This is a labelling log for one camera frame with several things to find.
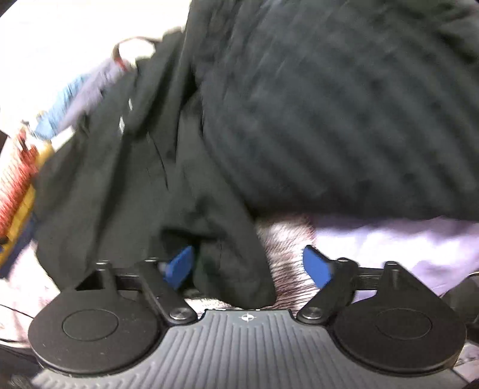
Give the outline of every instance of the gray ribbed surface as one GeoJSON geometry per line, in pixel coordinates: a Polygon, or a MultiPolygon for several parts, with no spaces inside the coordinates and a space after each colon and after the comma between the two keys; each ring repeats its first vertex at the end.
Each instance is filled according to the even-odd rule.
{"type": "Polygon", "coordinates": [[[452,371],[387,377],[346,358],[322,327],[288,311],[208,311],[198,323],[170,329],[159,348],[132,369],[107,377],[70,378],[49,371],[40,389],[459,389],[452,371]],[[255,318],[249,322],[242,316],[255,318]]]}

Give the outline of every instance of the wire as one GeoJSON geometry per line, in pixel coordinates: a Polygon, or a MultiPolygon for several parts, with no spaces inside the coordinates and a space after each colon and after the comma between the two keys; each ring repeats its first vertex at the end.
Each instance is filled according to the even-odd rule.
{"type": "MultiPolygon", "coordinates": [[[[33,316],[30,316],[29,314],[25,313],[25,312],[21,312],[15,308],[12,308],[12,307],[8,307],[6,305],[3,305],[3,304],[0,304],[0,307],[4,307],[4,308],[7,308],[7,309],[11,309],[13,312],[17,312],[17,313],[20,313],[22,315],[25,315],[31,319],[33,319],[33,316]]],[[[25,343],[25,341],[18,341],[18,340],[14,340],[14,339],[4,339],[4,338],[0,338],[0,342],[4,342],[4,343],[25,343]]]]}

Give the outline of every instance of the dark striped fabric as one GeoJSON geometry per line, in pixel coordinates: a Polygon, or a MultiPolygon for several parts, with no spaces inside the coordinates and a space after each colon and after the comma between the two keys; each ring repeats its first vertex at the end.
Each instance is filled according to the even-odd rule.
{"type": "Polygon", "coordinates": [[[209,152],[257,213],[479,220],[472,0],[204,0],[209,152]]]}

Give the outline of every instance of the lavender cloth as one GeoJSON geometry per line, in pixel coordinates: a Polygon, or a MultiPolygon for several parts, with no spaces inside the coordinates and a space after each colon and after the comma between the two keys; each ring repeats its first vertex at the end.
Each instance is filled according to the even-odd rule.
{"type": "MultiPolygon", "coordinates": [[[[437,295],[479,269],[478,223],[317,217],[315,227],[315,246],[330,258],[347,257],[374,268],[396,261],[437,295]]],[[[360,292],[356,299],[373,293],[360,292]]]]}
{"type": "Polygon", "coordinates": [[[90,113],[92,108],[96,107],[101,101],[102,91],[115,83],[124,74],[125,69],[128,70],[129,68],[130,65],[127,63],[122,66],[113,58],[108,58],[92,70],[60,121],[57,134],[70,126],[74,126],[82,114],[90,113]]]}

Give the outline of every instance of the metal pivot screw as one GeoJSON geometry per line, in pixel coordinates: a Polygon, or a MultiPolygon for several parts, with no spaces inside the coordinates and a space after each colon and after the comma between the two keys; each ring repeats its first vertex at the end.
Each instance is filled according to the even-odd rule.
{"type": "Polygon", "coordinates": [[[170,312],[170,316],[175,320],[186,320],[189,319],[192,315],[191,309],[180,307],[174,308],[170,312]]]}
{"type": "Polygon", "coordinates": [[[321,316],[323,316],[323,310],[318,307],[307,307],[302,312],[302,315],[304,318],[310,320],[321,319],[321,316]]]}

